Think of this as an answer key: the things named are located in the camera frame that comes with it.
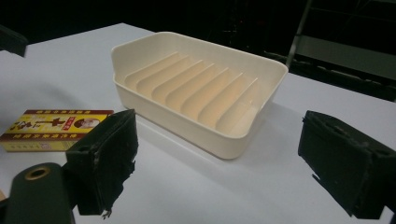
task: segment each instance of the plastic container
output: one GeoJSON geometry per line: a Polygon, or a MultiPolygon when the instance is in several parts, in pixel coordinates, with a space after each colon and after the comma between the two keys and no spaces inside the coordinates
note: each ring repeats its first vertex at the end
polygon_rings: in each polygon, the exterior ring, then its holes
{"type": "Polygon", "coordinates": [[[169,32],[112,50],[123,105],[222,159],[240,156],[288,68],[169,32]]]}

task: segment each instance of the white table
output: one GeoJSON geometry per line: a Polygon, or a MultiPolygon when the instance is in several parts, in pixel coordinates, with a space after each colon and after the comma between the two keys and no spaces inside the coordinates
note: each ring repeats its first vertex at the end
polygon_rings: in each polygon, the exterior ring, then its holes
{"type": "MultiPolygon", "coordinates": [[[[114,109],[113,47],[152,32],[118,24],[28,47],[26,57],[0,52],[0,132],[26,109],[114,109]]],[[[80,223],[389,223],[349,217],[312,178],[297,155],[306,110],[322,112],[396,148],[396,104],[287,74],[268,116],[245,153],[222,161],[137,118],[136,170],[124,183],[110,219],[80,223]]],[[[32,165],[65,163],[62,152],[6,153],[0,148],[0,189],[32,165]]]]}

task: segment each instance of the cream plastic tray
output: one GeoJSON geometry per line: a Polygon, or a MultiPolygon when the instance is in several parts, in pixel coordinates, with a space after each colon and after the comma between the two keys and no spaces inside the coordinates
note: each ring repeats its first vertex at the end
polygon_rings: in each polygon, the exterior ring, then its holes
{"type": "Polygon", "coordinates": [[[222,159],[245,150],[287,74],[273,60],[169,32],[112,50],[123,105],[222,159]]]}

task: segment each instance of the small cardboard box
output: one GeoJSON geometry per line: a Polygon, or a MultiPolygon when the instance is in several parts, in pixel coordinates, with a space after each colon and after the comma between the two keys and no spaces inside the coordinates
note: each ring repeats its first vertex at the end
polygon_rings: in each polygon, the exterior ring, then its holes
{"type": "Polygon", "coordinates": [[[0,136],[6,151],[66,151],[113,110],[26,110],[0,136]]]}

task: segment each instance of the dark background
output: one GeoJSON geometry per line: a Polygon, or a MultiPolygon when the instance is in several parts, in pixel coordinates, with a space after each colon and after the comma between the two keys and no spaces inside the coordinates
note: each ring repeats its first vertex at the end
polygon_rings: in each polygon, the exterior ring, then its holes
{"type": "MultiPolygon", "coordinates": [[[[305,4],[306,0],[0,0],[0,24],[34,44],[124,22],[153,32],[189,35],[283,63],[305,4]]],[[[315,0],[304,34],[396,55],[396,0],[315,0]]],[[[348,71],[357,77],[351,80],[323,72],[318,62],[297,60],[303,65],[293,64],[290,71],[294,74],[395,99],[393,80],[348,71]]]]}

